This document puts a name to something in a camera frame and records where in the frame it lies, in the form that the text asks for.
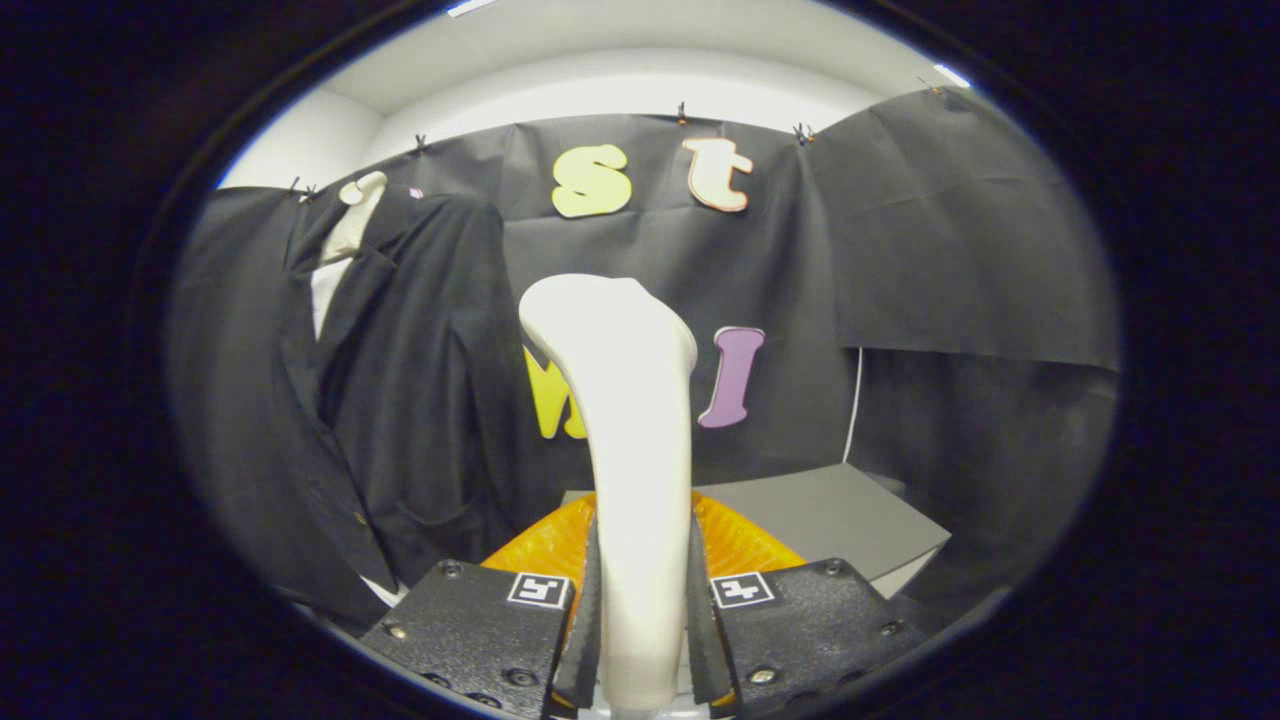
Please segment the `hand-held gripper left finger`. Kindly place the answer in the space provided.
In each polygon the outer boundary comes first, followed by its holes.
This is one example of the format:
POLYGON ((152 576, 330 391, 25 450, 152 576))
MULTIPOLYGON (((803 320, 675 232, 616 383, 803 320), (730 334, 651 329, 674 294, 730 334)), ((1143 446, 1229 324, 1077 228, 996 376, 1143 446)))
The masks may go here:
POLYGON ((550 512, 483 562, 447 559, 362 637, 444 691, 522 719, 596 702, 600 561, 594 495, 550 512))

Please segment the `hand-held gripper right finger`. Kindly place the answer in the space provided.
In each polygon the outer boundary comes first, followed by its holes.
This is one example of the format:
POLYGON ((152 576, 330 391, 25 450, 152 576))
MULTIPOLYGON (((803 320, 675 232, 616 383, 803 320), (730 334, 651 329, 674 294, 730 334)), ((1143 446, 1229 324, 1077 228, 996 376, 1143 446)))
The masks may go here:
POLYGON ((727 505, 692 495, 687 662, 713 719, 763 719, 841 691, 925 639, 925 611, 844 559, 803 560, 727 505))

